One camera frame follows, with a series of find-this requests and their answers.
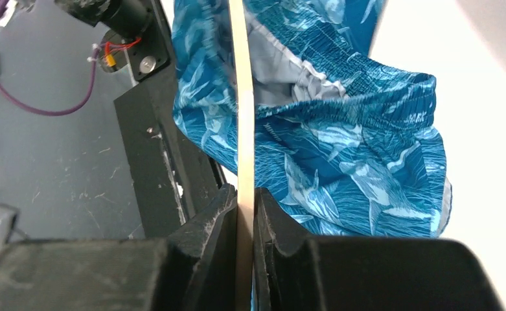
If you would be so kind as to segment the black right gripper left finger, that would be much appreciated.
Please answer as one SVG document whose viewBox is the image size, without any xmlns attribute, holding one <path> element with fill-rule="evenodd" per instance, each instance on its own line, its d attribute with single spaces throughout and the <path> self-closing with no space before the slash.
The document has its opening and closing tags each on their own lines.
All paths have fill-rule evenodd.
<svg viewBox="0 0 506 311">
<path fill-rule="evenodd" d="M 24 240 L 0 253 L 0 310 L 234 310 L 236 190 L 165 238 Z"/>
</svg>

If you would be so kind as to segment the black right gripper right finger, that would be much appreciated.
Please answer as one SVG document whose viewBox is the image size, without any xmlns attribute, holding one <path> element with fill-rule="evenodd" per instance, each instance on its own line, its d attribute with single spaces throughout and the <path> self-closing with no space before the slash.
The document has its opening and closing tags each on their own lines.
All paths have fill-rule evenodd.
<svg viewBox="0 0 506 311">
<path fill-rule="evenodd" d="M 314 235 L 268 189 L 255 204 L 255 310 L 503 309 L 460 242 Z"/>
</svg>

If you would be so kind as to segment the blue shark print shorts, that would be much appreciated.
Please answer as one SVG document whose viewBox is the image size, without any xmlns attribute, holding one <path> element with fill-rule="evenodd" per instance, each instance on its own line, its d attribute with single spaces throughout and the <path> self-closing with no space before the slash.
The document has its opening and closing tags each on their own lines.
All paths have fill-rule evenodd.
<svg viewBox="0 0 506 311">
<path fill-rule="evenodd" d="M 245 1 L 255 185 L 321 235 L 432 237 L 452 200 L 436 79 L 368 57 L 383 1 Z"/>
</svg>

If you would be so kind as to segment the wooden hanger front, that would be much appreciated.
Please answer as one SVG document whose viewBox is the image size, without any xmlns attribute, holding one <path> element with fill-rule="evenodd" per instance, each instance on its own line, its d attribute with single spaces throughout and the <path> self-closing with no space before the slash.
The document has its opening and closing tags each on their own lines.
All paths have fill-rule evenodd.
<svg viewBox="0 0 506 311">
<path fill-rule="evenodd" d="M 238 106 L 235 309 L 250 310 L 255 210 L 255 101 L 243 2 L 231 0 L 229 15 Z"/>
</svg>

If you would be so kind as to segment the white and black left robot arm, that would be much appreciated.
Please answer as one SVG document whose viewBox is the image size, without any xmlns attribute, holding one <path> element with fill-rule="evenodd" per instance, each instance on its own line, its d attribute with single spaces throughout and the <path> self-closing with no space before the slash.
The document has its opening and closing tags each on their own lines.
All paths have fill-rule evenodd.
<svg viewBox="0 0 506 311">
<path fill-rule="evenodd" d="M 102 23 L 126 39 L 138 38 L 152 22 L 152 13 L 138 0 L 55 0 L 77 20 L 96 27 Z"/>
</svg>

